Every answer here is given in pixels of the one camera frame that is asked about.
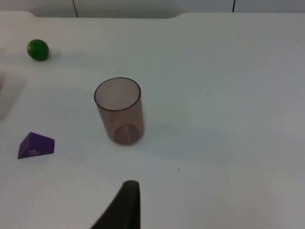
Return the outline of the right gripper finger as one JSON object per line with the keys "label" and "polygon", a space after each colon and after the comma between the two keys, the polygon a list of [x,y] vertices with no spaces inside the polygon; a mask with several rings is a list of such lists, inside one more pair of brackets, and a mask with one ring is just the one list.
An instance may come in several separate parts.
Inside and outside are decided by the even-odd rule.
{"label": "right gripper finger", "polygon": [[140,229],[141,193],[138,181],[123,182],[118,193],[91,226],[92,229]]}

